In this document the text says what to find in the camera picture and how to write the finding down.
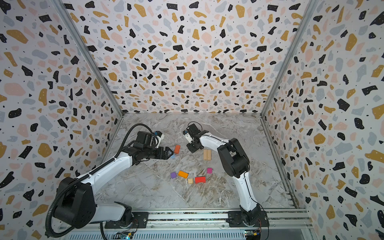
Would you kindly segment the natural wood block diagonal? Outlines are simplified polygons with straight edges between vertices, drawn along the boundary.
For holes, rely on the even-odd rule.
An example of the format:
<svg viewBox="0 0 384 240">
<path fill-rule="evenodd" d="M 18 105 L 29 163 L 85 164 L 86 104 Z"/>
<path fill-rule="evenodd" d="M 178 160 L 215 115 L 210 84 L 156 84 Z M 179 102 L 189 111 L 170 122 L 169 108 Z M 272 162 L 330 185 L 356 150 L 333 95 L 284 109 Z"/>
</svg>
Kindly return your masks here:
<svg viewBox="0 0 384 240">
<path fill-rule="evenodd" d="M 207 150 L 207 160 L 208 161 L 212 160 L 212 151 L 211 150 Z"/>
</svg>

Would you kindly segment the orange-red block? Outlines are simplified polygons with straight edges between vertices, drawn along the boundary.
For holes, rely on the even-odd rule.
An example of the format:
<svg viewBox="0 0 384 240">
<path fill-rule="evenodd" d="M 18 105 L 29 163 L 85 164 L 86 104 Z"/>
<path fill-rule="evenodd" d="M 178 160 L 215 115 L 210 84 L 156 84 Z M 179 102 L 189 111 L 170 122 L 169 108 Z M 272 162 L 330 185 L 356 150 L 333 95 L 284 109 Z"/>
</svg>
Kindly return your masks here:
<svg viewBox="0 0 384 240">
<path fill-rule="evenodd" d="M 175 153 L 175 154 L 179 154 L 180 149 L 181 149 L 181 146 L 180 146 L 180 145 L 176 145 L 176 146 L 175 146 L 174 153 Z"/>
</svg>

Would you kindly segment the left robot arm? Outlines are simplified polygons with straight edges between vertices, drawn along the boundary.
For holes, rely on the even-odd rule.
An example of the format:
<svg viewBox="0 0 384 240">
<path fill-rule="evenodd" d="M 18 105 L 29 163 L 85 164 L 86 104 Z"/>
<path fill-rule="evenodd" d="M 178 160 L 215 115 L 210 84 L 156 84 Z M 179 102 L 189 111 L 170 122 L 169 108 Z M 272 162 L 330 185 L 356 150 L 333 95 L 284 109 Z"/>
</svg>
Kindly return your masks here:
<svg viewBox="0 0 384 240">
<path fill-rule="evenodd" d="M 46 236 L 60 238 L 74 229 L 103 222 L 115 222 L 122 228 L 131 227 L 135 222 L 132 207 L 120 202 L 100 204 L 95 195 L 110 180 L 132 166 L 150 159 L 169 159 L 174 152 L 160 145 L 164 137 L 160 131 L 139 131 L 135 140 L 122 142 L 110 160 L 84 175 L 62 180 L 47 212 Z"/>
</svg>

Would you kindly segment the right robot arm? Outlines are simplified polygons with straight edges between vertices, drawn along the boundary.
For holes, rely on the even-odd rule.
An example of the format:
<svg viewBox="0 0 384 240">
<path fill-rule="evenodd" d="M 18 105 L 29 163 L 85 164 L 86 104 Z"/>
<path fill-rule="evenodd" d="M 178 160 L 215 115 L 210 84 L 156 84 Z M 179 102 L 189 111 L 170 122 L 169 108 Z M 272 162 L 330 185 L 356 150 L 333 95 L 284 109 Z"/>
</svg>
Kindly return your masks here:
<svg viewBox="0 0 384 240">
<path fill-rule="evenodd" d="M 191 153 L 197 150 L 213 150 L 218 153 L 223 169 L 233 178 L 240 197 L 241 223 L 252 227 L 262 215 L 262 206 L 256 200 L 250 183 L 250 160 L 241 143 L 236 139 L 222 139 L 199 130 L 195 124 L 188 126 L 183 135 Z"/>
</svg>

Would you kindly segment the orange block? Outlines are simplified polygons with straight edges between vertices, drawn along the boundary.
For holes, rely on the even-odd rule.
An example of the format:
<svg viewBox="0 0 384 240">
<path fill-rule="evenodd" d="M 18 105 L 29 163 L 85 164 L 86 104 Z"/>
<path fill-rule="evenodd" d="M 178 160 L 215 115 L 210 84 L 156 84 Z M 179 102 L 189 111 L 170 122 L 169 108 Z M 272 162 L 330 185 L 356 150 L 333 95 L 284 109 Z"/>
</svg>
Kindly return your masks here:
<svg viewBox="0 0 384 240">
<path fill-rule="evenodd" d="M 178 176 L 179 176 L 179 177 L 182 177 L 182 178 L 184 178 L 184 179 L 187 179 L 187 178 L 189 177 L 189 174 L 186 173 L 186 172 L 184 172 L 184 171 L 179 171 L 179 172 L 178 172 Z"/>
</svg>

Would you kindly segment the red block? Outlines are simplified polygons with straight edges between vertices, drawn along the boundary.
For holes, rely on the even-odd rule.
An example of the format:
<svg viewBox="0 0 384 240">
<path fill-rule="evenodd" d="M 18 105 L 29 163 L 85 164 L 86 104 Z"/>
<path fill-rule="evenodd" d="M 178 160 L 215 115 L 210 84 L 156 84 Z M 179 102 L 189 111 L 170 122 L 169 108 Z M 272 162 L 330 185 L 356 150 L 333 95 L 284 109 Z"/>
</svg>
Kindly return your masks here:
<svg viewBox="0 0 384 240">
<path fill-rule="evenodd" d="M 195 177 L 195 183 L 206 183 L 206 177 Z"/>
</svg>

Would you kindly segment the left green circuit board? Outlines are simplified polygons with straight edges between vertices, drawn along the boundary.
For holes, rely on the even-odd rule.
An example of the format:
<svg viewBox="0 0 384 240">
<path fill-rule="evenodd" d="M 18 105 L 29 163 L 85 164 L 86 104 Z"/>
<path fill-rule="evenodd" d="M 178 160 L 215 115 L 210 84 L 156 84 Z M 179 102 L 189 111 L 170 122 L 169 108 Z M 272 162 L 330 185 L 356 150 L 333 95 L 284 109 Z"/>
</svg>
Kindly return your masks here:
<svg viewBox="0 0 384 240">
<path fill-rule="evenodd" d="M 135 232 L 124 231 L 117 232 L 113 235 L 113 240 L 132 240 L 134 238 Z"/>
</svg>

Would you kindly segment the right circuit board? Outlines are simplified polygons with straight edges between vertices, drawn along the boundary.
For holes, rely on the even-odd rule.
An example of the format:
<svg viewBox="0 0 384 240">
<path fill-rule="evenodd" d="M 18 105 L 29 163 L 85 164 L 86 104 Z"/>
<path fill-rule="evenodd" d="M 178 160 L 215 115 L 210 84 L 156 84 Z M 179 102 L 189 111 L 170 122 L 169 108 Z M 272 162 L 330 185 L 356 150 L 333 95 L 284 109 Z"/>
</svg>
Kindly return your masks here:
<svg viewBox="0 0 384 240">
<path fill-rule="evenodd" d="M 245 231 L 246 240 L 261 240 L 261 231 L 260 230 L 249 230 Z"/>
</svg>

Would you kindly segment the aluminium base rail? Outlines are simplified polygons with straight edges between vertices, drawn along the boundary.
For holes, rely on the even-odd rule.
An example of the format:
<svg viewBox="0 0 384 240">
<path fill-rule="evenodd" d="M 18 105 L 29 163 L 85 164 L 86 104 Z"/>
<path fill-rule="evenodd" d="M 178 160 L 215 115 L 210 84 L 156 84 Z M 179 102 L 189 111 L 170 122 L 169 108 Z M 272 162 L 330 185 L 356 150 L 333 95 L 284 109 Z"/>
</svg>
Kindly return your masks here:
<svg viewBox="0 0 384 240">
<path fill-rule="evenodd" d="M 315 240 L 314 228 L 304 209 L 265 209 L 252 227 L 241 223 L 236 209 L 153 209 L 133 212 L 134 224 L 120 227 L 89 224 L 64 240 L 108 240 L 117 232 L 135 232 L 133 240 L 245 240 L 245 231 L 260 230 L 261 240 Z"/>
</svg>

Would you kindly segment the left corner aluminium post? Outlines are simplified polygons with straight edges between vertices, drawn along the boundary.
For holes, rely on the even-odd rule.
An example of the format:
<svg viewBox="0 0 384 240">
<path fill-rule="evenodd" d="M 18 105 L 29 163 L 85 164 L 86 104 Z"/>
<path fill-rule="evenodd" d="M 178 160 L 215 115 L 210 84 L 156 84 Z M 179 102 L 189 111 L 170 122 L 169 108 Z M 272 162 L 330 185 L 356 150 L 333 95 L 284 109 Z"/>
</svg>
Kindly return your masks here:
<svg viewBox="0 0 384 240">
<path fill-rule="evenodd" d="M 93 56 L 93 52 L 98 50 L 100 42 L 98 42 L 98 40 L 92 39 L 92 36 L 89 33 L 88 19 L 84 17 L 84 8 L 81 3 L 82 1 L 52 1 L 54 9 L 72 36 L 72 39 L 76 43 L 78 50 L 85 58 L 86 63 L 90 67 L 90 70 L 93 74 L 95 74 L 96 80 L 98 80 L 101 88 L 109 99 L 111 106 L 117 112 L 118 118 L 121 119 L 124 117 L 124 112 L 122 111 L 118 101 L 113 95 L 112 90 L 108 85 L 108 81 L 105 79 L 105 76 L 102 73 L 102 71 L 106 70 L 107 67 L 102 66 L 100 68 Z"/>
</svg>

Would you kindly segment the corner aluminium post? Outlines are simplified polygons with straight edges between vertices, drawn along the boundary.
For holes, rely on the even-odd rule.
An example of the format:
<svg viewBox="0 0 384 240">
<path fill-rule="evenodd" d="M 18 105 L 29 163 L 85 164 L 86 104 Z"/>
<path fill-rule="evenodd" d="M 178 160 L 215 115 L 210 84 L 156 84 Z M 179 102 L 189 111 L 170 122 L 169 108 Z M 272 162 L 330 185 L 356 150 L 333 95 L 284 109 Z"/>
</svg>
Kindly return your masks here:
<svg viewBox="0 0 384 240">
<path fill-rule="evenodd" d="M 298 47 L 298 45 L 299 45 L 299 43 L 303 37 L 303 34 L 306 30 L 306 27 L 310 21 L 311 16 L 313 15 L 313 13 L 315 11 L 315 8 L 317 7 L 318 2 L 319 2 L 318 0 L 310 0 L 309 1 L 309 4 L 308 4 L 308 6 L 304 12 L 304 15 L 303 15 L 303 19 L 301 20 L 301 22 L 299 24 L 297 33 L 295 34 L 295 36 L 293 38 L 293 41 L 292 41 L 292 43 L 288 49 L 288 52 L 284 58 L 282 67 L 280 68 L 279 73 L 277 75 L 277 79 L 276 79 L 275 83 L 273 84 L 273 86 L 271 87 L 270 94 L 269 94 L 269 96 L 265 102 L 265 105 L 262 109 L 262 112 L 260 114 L 262 119 L 268 113 L 268 108 L 271 106 L 272 101 L 274 99 L 274 95 L 278 91 L 279 85 L 282 83 L 283 77 L 284 77 L 286 71 L 288 70 L 289 64 L 290 64 L 290 62 L 291 62 L 291 60 L 292 60 L 292 58 L 293 58 L 293 56 L 297 50 L 297 47 Z"/>
<path fill-rule="evenodd" d="M 102 71 L 106 70 L 107 67 L 102 66 L 100 68 L 93 56 L 93 52 L 98 50 L 100 42 L 98 42 L 98 40 L 92 39 L 92 36 L 89 33 L 88 19 L 84 17 L 84 8 L 81 3 L 82 1 L 52 1 L 54 9 L 72 36 L 72 39 L 76 43 L 78 50 L 85 58 L 86 63 L 90 67 L 90 70 L 93 74 L 95 74 L 96 80 L 98 80 L 101 88 L 109 99 L 111 106 L 117 112 L 118 118 L 121 119 L 124 117 L 124 112 L 122 111 L 118 101 L 113 95 L 112 90 L 108 85 L 108 81 L 105 79 L 105 76 L 102 73 Z"/>
</svg>

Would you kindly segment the right corner aluminium post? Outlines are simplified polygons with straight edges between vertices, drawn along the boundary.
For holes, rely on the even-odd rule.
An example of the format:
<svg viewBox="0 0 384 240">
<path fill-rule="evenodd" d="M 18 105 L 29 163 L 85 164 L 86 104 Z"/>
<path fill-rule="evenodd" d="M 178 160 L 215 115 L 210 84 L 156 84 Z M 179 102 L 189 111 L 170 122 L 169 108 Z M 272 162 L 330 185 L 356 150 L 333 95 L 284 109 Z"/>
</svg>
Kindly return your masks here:
<svg viewBox="0 0 384 240">
<path fill-rule="evenodd" d="M 282 67 L 280 68 L 279 73 L 277 75 L 277 79 L 276 79 L 275 83 L 273 84 L 273 86 L 271 87 L 270 94 L 269 94 L 269 96 L 265 102 L 265 105 L 262 109 L 262 112 L 260 114 L 262 119 L 268 113 L 268 108 L 271 106 L 272 101 L 274 99 L 274 95 L 278 91 L 279 85 L 282 83 L 283 77 L 284 77 L 286 71 L 288 70 L 289 64 L 290 64 L 290 62 L 291 62 L 291 60 L 292 60 L 292 58 L 293 58 L 293 56 L 297 50 L 297 47 L 298 47 L 298 45 L 299 45 L 299 43 L 303 37 L 303 34 L 306 30 L 306 27 L 310 21 L 311 16 L 313 15 L 313 13 L 315 11 L 315 8 L 317 7 L 318 2 L 319 2 L 318 0 L 310 0 L 309 1 L 309 4 L 308 4 L 308 6 L 304 12 L 304 15 L 303 15 L 303 19 L 301 20 L 301 22 L 299 24 L 297 33 L 295 34 L 295 36 L 293 38 L 293 41 L 292 41 L 292 43 L 288 49 L 288 52 L 284 58 Z"/>
</svg>

